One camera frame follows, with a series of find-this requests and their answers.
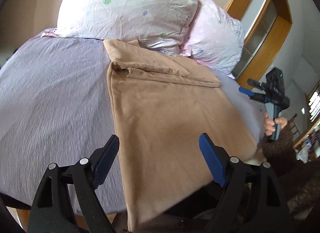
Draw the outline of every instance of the bed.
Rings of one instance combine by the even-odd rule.
[[[103,42],[41,34],[0,70],[0,120],[6,120],[0,123],[0,192],[27,206],[48,164],[70,165],[90,156],[114,133],[105,78],[110,59]],[[235,80],[213,72],[258,142],[263,105],[241,94]],[[69,191],[81,213],[73,187]],[[105,213],[126,209],[118,159],[96,194]]]

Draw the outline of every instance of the wooden floor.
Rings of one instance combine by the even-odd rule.
[[[18,214],[18,218],[19,218],[19,221],[21,223],[21,226],[27,232],[28,224],[29,224],[30,211],[17,209],[17,214]],[[88,227],[85,224],[83,216],[75,215],[75,217],[76,217],[76,222],[77,222],[78,226],[83,228],[83,229],[87,229],[88,230]],[[115,217],[116,217],[116,213],[107,215],[107,218],[109,219],[111,224],[113,223]]]

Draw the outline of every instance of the folded blanket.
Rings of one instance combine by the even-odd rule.
[[[205,66],[119,40],[105,40],[107,81],[128,210],[145,222],[212,181],[198,138],[251,159],[256,142]]]

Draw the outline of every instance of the white pillow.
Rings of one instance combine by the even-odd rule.
[[[197,0],[63,0],[55,34],[138,39],[145,48],[179,54]]]
[[[244,45],[242,24],[212,0],[198,2],[197,13],[188,37],[180,47],[180,54],[233,77],[231,71],[241,59]]]

